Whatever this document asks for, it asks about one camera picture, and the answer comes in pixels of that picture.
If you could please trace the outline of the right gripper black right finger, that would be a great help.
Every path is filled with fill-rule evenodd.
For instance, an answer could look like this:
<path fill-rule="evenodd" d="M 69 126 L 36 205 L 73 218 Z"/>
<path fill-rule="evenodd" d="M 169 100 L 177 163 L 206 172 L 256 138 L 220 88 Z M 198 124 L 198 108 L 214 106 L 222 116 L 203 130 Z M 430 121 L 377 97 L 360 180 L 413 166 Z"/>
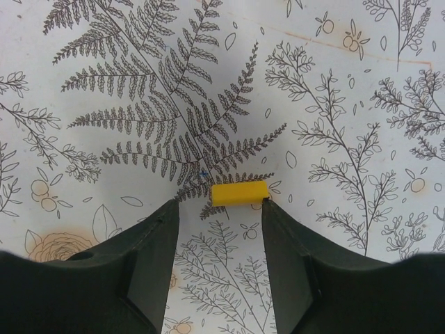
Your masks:
<path fill-rule="evenodd" d="M 278 333 L 443 333 L 444 256 L 389 264 L 310 230 L 271 200 L 261 225 Z"/>

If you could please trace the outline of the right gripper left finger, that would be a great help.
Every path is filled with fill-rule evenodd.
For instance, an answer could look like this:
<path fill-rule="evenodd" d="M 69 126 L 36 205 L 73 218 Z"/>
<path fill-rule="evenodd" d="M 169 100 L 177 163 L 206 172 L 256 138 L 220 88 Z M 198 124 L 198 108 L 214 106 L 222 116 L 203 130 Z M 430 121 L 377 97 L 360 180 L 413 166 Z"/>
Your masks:
<path fill-rule="evenodd" d="M 160 333 L 179 234 L 169 200 L 65 261 L 1 253 L 2 333 Z"/>

